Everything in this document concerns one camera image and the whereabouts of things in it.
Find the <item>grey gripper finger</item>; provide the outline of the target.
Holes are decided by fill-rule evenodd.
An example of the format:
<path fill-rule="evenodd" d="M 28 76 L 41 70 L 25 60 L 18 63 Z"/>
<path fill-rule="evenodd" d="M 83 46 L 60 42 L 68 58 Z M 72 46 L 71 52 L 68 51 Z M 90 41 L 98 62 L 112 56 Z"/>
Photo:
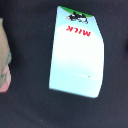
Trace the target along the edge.
<path fill-rule="evenodd" d="M 3 19 L 0 18 L 0 93 L 6 92 L 11 82 L 10 62 L 11 52 L 3 27 Z"/>

